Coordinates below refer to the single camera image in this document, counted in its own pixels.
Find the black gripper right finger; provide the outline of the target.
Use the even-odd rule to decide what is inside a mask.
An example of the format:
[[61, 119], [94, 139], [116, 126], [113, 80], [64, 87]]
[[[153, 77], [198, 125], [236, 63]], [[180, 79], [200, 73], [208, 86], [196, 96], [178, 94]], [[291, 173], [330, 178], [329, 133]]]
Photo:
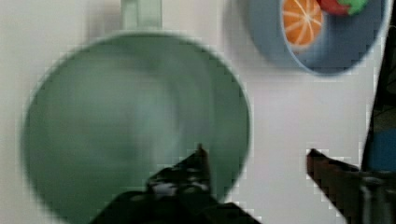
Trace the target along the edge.
[[312, 148], [306, 172], [346, 224], [395, 224], [395, 173], [364, 172]]

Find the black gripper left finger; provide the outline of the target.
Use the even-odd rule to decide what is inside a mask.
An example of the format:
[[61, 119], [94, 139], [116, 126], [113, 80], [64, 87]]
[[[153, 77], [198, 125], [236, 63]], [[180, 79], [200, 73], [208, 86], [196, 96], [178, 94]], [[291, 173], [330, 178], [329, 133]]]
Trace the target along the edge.
[[155, 200], [190, 192], [211, 193], [208, 153], [203, 145], [199, 144], [184, 160], [151, 176], [146, 187]]

